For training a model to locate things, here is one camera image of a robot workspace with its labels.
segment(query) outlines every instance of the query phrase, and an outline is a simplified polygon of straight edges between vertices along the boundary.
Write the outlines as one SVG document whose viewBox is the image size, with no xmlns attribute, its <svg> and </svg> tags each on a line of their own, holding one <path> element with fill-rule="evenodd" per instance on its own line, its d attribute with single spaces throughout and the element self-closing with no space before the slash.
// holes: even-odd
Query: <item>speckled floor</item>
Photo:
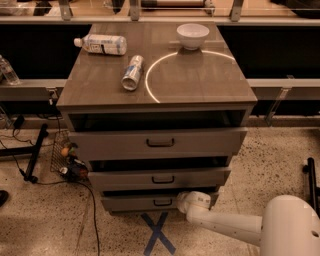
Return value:
<svg viewBox="0 0 320 256">
<path fill-rule="evenodd" d="M 275 122 L 277 125 L 273 127 L 261 125 L 263 122 L 259 119 L 250 123 L 252 126 L 242 148 L 231 162 L 232 172 L 227 184 L 220 189 L 213 208 L 217 212 L 261 215 L 268 201 L 277 195 L 303 198 L 302 167 L 308 157 L 315 160 L 319 180 L 319 119 L 311 122 L 295 120 L 295 126 L 292 120 Z M 57 129 L 49 124 L 48 131 L 34 170 L 42 183 L 62 180 L 50 172 L 52 143 Z M 2 129 L 0 135 L 1 142 L 8 148 L 26 145 L 4 137 L 11 136 L 12 130 Z M 17 137 L 35 142 L 37 135 L 37 129 L 24 129 Z M 23 170 L 28 160 L 28 157 L 17 156 Z M 38 185 L 25 182 L 13 158 L 2 157 L 0 189 L 7 190 L 10 195 L 0 208 L 0 255 L 98 255 L 94 206 L 87 188 L 70 183 Z M 153 231 L 142 213 L 111 216 L 104 211 L 98 193 L 94 191 L 94 195 L 100 255 L 259 255 L 259 248 L 255 246 L 189 224 L 178 211 L 168 211 L 161 229 L 170 242 L 165 243 L 167 247 L 160 239 L 150 247 L 148 242 Z M 156 225 L 163 214 L 147 212 L 144 216 Z"/>
</svg>

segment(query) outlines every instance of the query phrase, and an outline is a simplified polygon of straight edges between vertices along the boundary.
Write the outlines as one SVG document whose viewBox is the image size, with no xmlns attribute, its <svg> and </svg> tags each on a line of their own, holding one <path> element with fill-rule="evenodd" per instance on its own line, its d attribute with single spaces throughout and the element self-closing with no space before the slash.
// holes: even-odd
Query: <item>aluminum can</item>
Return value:
<svg viewBox="0 0 320 256">
<path fill-rule="evenodd" d="M 130 60 L 129 66 L 122 78 L 122 85 L 128 91 L 137 89 L 141 74 L 143 72 L 144 58 L 140 55 L 135 55 Z"/>
</svg>

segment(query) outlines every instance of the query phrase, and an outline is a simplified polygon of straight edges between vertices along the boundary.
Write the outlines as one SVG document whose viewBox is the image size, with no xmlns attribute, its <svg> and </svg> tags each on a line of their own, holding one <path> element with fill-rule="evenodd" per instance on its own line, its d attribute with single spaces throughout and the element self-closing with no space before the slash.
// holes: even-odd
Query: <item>open drawer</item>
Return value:
<svg viewBox="0 0 320 256">
<path fill-rule="evenodd" d="M 230 156 L 238 153 L 247 129 L 71 132 L 83 161 Z"/>
<path fill-rule="evenodd" d="M 152 191 L 105 192 L 101 199 L 102 205 L 109 212 L 151 211 L 177 209 L 177 196 L 184 191 L 201 191 L 211 196 L 211 205 L 218 199 L 215 187 L 194 189 L 171 189 Z"/>
<path fill-rule="evenodd" d="M 98 191 L 223 186 L 230 174 L 223 158 L 139 159 L 104 161 L 89 180 Z"/>
</svg>

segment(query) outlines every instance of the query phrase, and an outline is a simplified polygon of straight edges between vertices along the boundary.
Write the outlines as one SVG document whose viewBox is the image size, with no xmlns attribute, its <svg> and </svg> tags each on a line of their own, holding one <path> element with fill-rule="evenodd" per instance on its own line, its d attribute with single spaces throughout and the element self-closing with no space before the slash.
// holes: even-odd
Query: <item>water bottle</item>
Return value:
<svg viewBox="0 0 320 256">
<path fill-rule="evenodd" d="M 75 38 L 74 45 L 90 53 L 124 55 L 127 51 L 127 40 L 123 36 L 89 34 Z"/>
<path fill-rule="evenodd" d="M 140 55 L 135 55 L 130 60 L 129 66 L 122 78 L 122 85 L 128 91 L 137 89 L 141 74 L 143 72 L 144 58 Z"/>
<path fill-rule="evenodd" d="M 21 83 L 19 77 L 17 76 L 16 72 L 13 70 L 9 61 L 3 58 L 1 55 L 0 55 L 0 70 L 4 75 L 4 77 L 7 79 L 9 84 L 18 85 Z"/>
</svg>

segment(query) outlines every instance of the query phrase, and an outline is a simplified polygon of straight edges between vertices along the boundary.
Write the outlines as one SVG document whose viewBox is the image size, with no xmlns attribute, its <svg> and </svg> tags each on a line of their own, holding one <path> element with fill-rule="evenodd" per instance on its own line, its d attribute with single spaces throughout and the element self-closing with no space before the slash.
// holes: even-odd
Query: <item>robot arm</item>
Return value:
<svg viewBox="0 0 320 256">
<path fill-rule="evenodd" d="M 210 211 L 211 197 L 201 192 L 178 195 L 178 209 L 197 226 L 260 246 L 262 217 Z"/>
<path fill-rule="evenodd" d="M 294 196 L 272 199 L 263 217 L 215 213 L 201 192 L 178 195 L 178 209 L 197 226 L 260 246 L 261 256 L 319 256 L 320 220 L 305 201 Z"/>
</svg>

